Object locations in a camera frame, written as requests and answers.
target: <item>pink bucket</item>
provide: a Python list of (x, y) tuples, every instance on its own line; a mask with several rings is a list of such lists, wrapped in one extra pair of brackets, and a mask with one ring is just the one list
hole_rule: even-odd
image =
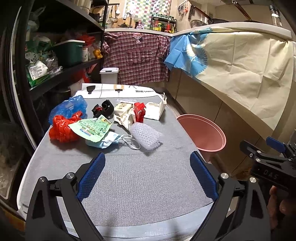
[(209, 119), (199, 115), (180, 115), (177, 120), (200, 150), (206, 162), (225, 147), (225, 134)]

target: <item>frying pan handle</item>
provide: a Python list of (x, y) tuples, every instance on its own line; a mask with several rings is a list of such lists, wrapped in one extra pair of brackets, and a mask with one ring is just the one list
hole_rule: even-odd
[(248, 20), (252, 20), (249, 14), (243, 9), (243, 7), (237, 1), (232, 0), (232, 3)]
[(211, 23), (214, 22), (213, 19), (209, 15), (207, 15), (204, 11), (200, 10), (198, 7), (195, 7), (193, 5), (191, 5), (191, 7), (193, 7), (197, 11), (199, 11), (201, 15), (204, 15), (208, 20), (210, 20)]

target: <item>human hand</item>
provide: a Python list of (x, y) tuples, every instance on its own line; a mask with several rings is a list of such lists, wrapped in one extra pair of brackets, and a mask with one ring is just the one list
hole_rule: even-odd
[[(270, 217), (271, 229), (276, 228), (278, 225), (276, 192), (277, 192), (277, 187), (272, 186), (269, 191), (270, 198), (269, 198), (268, 205), (267, 205), (267, 210), (268, 210), (269, 217)], [(284, 215), (296, 214), (296, 198), (284, 199), (280, 203), (279, 210)]]

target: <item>red plaid cloth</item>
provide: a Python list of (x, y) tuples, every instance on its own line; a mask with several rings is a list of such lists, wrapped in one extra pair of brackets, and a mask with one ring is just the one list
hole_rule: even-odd
[(169, 69), (163, 62), (170, 49), (170, 37), (141, 33), (141, 43), (136, 44), (134, 34), (105, 33), (103, 67), (118, 67), (118, 83), (123, 85), (168, 81)]

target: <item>green storage box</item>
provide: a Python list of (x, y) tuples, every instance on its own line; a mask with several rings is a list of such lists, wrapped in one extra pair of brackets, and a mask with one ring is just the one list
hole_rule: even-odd
[(67, 40), (52, 47), (56, 53), (59, 66), (68, 68), (82, 62), (82, 47), (85, 41)]

